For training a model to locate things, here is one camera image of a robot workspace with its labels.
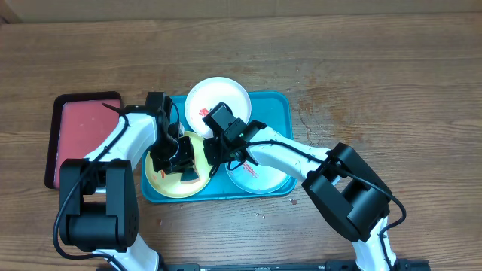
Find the dark green sponge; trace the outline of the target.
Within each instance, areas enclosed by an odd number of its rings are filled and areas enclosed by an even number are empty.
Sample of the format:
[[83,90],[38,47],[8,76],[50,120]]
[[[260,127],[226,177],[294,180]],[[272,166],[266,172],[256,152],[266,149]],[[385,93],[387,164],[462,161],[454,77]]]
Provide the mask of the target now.
[[195,183],[199,180],[200,177],[195,167],[186,168],[180,177],[180,181],[185,184]]

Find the yellow-green plate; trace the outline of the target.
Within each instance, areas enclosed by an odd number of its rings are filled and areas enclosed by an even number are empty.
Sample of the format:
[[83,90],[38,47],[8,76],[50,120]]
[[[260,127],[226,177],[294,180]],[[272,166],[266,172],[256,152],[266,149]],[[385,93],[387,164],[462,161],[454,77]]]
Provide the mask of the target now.
[[180,181],[181,173],[166,174],[163,171],[155,172],[150,151],[146,153],[144,170],[148,183],[159,194],[169,198],[181,199],[193,196],[200,192],[210,181],[209,173],[212,167],[208,164],[204,154],[204,138],[194,132],[186,132],[185,135],[191,139],[194,147],[194,164],[191,167],[195,167],[199,174],[200,180],[198,182],[182,183]]

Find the white plate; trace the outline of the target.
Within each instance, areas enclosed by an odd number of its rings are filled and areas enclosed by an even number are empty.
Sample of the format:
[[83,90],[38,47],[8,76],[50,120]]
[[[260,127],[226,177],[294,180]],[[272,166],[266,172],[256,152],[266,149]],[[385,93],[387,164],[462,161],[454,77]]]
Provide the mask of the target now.
[[230,78],[207,78],[191,89],[185,101],[186,120],[189,127],[199,136],[213,137],[203,118],[219,102],[227,104],[234,117],[242,119],[245,123],[249,121],[252,104],[245,88]]

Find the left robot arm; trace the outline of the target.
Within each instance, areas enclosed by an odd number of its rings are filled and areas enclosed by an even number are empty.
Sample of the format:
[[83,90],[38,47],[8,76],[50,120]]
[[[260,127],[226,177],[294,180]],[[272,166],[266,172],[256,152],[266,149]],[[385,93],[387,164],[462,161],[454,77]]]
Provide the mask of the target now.
[[53,246],[68,260],[102,258],[114,270],[165,270],[160,253],[139,235],[139,207],[133,171],[150,151],[155,172],[182,173],[194,164],[194,148],[174,101],[150,92],[144,105],[110,107],[118,113],[114,131],[82,159],[59,168],[59,211]]

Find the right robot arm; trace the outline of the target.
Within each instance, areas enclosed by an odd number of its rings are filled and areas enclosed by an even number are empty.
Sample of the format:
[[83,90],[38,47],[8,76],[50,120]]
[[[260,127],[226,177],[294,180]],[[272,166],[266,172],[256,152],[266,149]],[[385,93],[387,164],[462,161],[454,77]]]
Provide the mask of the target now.
[[348,145],[316,148],[279,134],[265,123],[204,117],[215,136],[215,162],[249,161],[296,178],[325,221],[355,249],[360,270],[395,270],[397,258],[387,232],[393,196],[371,167]]

